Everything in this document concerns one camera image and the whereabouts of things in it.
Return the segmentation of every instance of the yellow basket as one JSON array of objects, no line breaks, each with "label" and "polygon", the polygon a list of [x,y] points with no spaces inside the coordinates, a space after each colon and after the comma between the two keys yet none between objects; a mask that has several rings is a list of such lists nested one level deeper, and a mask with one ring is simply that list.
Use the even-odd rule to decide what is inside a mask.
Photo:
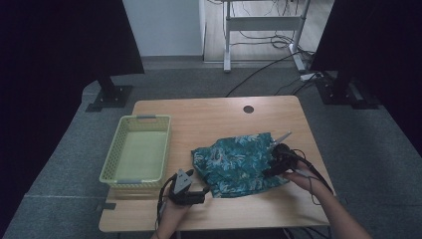
[{"label": "yellow basket", "polygon": [[160,188],[165,180],[170,122],[167,115],[122,117],[100,182],[115,188]]}]

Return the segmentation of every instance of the wooden table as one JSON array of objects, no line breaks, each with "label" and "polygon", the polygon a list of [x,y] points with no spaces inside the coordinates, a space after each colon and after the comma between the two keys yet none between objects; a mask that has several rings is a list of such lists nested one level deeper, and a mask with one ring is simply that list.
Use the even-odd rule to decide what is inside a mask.
[{"label": "wooden table", "polygon": [[[250,106],[254,111],[244,112]],[[296,97],[251,97],[226,99],[162,100],[137,102],[134,115],[171,115],[172,137],[166,178],[179,168],[193,168],[191,150],[210,146],[218,138],[269,131],[278,138],[292,131],[284,143],[305,152],[332,187],[317,144],[301,104]],[[205,185],[196,173],[193,189]],[[156,191],[139,196],[128,191],[109,191],[100,229],[111,231],[151,231],[156,218]],[[178,230],[272,228],[328,225],[320,206],[310,194],[293,183],[267,192],[238,198],[212,198],[192,206]]]}]

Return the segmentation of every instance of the black curtain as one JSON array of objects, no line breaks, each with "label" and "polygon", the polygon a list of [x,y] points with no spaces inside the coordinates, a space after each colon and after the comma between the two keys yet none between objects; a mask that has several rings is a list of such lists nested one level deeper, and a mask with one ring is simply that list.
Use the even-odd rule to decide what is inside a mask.
[{"label": "black curtain", "polygon": [[0,1],[0,55],[2,235],[84,87],[143,67],[121,0]]}]

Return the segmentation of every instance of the gray floor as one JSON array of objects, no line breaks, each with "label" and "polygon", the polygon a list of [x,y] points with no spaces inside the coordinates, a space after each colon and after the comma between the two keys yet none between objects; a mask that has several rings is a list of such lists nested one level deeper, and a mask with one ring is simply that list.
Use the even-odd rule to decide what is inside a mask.
[{"label": "gray floor", "polygon": [[[160,70],[159,65],[167,69]],[[123,109],[86,113],[100,90],[97,83],[86,87],[68,131],[22,200],[4,238],[148,238],[149,232],[99,230],[108,190],[99,175],[119,118],[130,115],[137,101],[224,97],[257,70],[255,65],[239,65],[224,74],[219,65],[177,61],[167,66],[146,62],[145,67],[145,75],[113,78],[117,85],[134,86]],[[251,78],[232,97],[271,96],[298,75],[292,63],[282,63]],[[296,81],[280,95],[289,95],[300,85]],[[326,106],[314,85],[297,96],[338,199],[350,213],[374,238],[421,238],[422,159],[383,106]],[[297,238],[307,238],[300,229],[294,231]],[[185,238],[193,237],[225,236],[201,232]]]}]

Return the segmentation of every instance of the teal patterned fabric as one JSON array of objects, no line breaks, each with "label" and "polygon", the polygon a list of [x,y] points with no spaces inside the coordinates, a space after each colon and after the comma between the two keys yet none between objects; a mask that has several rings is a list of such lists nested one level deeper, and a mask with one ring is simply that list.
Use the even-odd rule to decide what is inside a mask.
[{"label": "teal patterned fabric", "polygon": [[240,197],[287,183],[281,177],[264,178],[272,159],[269,132],[218,139],[210,147],[192,150],[193,166],[211,187],[213,197]]}]

